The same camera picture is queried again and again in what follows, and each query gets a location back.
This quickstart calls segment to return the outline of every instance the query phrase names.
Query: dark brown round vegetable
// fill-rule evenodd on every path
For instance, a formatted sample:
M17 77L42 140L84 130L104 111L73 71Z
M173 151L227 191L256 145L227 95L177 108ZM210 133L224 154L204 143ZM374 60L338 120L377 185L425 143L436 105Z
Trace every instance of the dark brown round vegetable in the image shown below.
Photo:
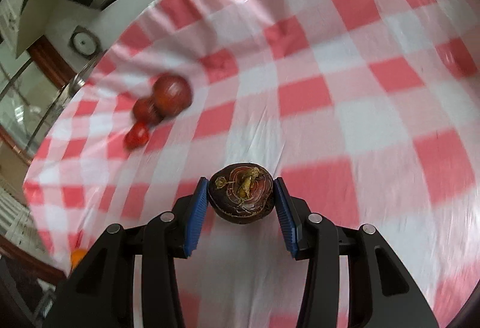
M258 164L231 164L210 179L208 200L221 218L249 224L272 211L273 178Z
M133 105L132 113L136 121L150 125L158 125L163 120L153 103L152 97L137 100Z
M183 76L168 73L160 76L153 85L153 99L162 116L175 117L191 105L193 93Z

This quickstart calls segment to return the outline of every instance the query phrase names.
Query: checkered tablecloth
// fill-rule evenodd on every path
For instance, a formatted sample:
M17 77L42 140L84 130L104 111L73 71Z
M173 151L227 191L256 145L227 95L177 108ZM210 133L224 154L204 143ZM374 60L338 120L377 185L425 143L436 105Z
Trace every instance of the checkered tablecloth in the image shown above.
M28 171L43 241L68 270L107 225L145 224L199 177L250 161L336 224L374 224L444 327L480 278L479 15L479 0L153 2ZM167 69L189 78L193 105L129 154L133 103ZM295 326L307 263L275 212L234 225L209 208L176 266L188 328Z

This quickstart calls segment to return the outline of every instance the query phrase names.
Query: clock face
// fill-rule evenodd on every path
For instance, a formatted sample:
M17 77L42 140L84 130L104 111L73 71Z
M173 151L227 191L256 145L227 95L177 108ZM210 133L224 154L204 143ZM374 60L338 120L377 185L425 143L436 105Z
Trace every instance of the clock face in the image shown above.
M98 44L88 33L77 33L72 39L76 51L82 55L90 56L97 51Z

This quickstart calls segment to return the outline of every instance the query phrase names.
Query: table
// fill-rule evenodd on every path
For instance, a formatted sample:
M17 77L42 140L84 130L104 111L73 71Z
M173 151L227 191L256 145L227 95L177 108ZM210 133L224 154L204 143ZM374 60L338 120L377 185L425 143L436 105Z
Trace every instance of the table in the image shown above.
M200 176L251 161L336 224L374 224L446 326L480 277L479 14L479 0L153 2L28 171L43 241L68 271L107 225L145 224ZM133 103L164 70L189 78L193 105L128 154ZM275 213L239 226L209 208L176 267L188 327L295 325L306 264Z

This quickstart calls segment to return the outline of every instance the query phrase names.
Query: metal pin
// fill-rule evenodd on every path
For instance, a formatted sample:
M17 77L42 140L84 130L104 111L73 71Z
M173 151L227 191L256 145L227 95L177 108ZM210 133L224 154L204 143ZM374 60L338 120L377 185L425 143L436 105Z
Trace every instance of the metal pin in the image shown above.
M318 213L311 213L308 216L308 221L313 222L314 224L318 224L319 222L322 222L323 217L318 214Z
M374 234L376 229L373 225L371 224L365 224L362 226L362 229L363 231L366 233L366 234Z
M121 229L120 224L111 224L111 225L108 226L106 231L109 234L116 234L120 229Z
M172 212L164 212L160 214L160 220L163 222L171 222L175 218L175 215Z

